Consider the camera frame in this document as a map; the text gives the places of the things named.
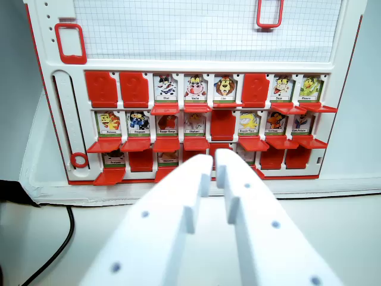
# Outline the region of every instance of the white table surface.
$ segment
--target white table surface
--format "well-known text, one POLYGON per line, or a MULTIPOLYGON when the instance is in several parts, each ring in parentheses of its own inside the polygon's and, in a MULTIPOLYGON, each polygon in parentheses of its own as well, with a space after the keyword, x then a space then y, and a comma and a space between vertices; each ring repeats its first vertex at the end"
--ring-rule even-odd
MULTIPOLYGON (((281 204, 345 285, 380 285, 381 195, 281 204)), ((72 242, 32 285, 77 285, 129 208, 73 208, 72 242)), ((224 218, 222 197, 202 199, 196 234, 187 238, 179 286, 241 284, 233 229, 224 218)), ((5 285, 22 284, 56 251, 68 229, 64 207, 2 204, 0 264, 5 285)))

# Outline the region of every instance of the red ring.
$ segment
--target red ring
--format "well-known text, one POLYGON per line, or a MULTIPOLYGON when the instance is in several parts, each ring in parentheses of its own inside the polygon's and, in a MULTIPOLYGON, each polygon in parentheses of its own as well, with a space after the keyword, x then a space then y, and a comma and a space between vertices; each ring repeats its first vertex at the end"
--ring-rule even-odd
POLYGON ((72 164, 75 168, 84 168, 84 167, 86 167, 86 166, 89 164, 89 159, 88 159, 88 157, 86 156, 86 154, 77 152, 77 153, 74 153, 74 154, 71 155, 71 157, 70 157, 70 162, 71 162, 71 164, 72 164), (84 158, 85 162, 84 162, 83 164, 78 164, 78 163, 77 163, 77 160, 76 160, 76 157, 82 157, 82 158, 84 158))

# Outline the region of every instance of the yellow cartoon character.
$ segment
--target yellow cartoon character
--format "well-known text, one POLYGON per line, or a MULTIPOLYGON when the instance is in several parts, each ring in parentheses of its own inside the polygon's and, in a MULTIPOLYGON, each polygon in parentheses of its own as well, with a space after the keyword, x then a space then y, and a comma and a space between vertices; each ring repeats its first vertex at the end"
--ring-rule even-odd
POLYGON ((114 114, 112 111, 107 111, 101 116, 101 122, 105 128, 109 130, 118 130, 120 126, 119 117, 114 114))
POLYGON ((320 82, 315 77, 308 77, 303 83, 303 87, 300 90, 300 96, 308 97, 320 89, 320 82))
POLYGON ((247 129, 254 129, 258 126, 257 118, 251 112, 242 113, 241 116, 239 116, 239 123, 243 128, 247 129))
POLYGON ((234 81, 228 76, 223 76, 222 79, 220 79, 214 85, 216 86, 216 92, 222 96, 231 94, 236 86, 234 81))

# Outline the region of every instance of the black cable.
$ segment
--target black cable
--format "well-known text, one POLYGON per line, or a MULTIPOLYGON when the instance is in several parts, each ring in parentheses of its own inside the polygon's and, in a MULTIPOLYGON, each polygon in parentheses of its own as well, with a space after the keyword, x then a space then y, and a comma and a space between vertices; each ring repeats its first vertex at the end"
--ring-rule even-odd
POLYGON ((67 237, 66 237, 64 243, 62 243, 62 245, 53 254, 53 256, 50 257, 50 259, 44 265, 42 265, 41 268, 38 269, 31 277, 29 277, 28 280, 25 281, 25 283, 22 286, 29 285, 34 279, 36 279, 36 277, 38 275, 40 275, 50 264, 52 264, 52 262, 60 255, 60 253, 65 249, 65 247, 69 243, 69 241, 70 241, 70 239, 74 233, 75 222, 74 222, 74 216, 73 216, 73 211, 71 210, 71 207, 66 207, 66 209, 67 209, 67 213, 69 214, 69 219, 70 219, 70 230, 69 230, 69 233, 67 234, 67 237))

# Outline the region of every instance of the cartoon lion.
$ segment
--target cartoon lion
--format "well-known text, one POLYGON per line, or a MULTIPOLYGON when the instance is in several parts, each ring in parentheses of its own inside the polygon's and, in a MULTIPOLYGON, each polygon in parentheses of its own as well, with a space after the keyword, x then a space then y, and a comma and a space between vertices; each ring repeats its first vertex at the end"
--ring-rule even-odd
POLYGON ((282 128, 282 120, 286 116, 279 112, 272 112, 270 118, 267 119, 267 122, 270 124, 270 129, 281 129, 282 128))
POLYGON ((202 79, 196 74, 192 76, 188 81, 188 86, 186 87, 185 96, 193 95, 193 96, 205 96, 207 93, 204 90, 204 86, 202 85, 202 79))
POLYGON ((114 114, 112 111, 106 111, 101 116, 101 122, 105 128, 109 130, 118 130, 120 126, 119 117, 114 114))
POLYGON ((241 116, 239 116, 239 123, 245 129, 254 129, 258 126, 257 118, 251 112, 242 113, 241 116))
POLYGON ((228 94, 231 94, 234 91, 235 87, 236 85, 230 77, 223 76, 222 79, 216 83, 216 92, 224 97, 228 94))

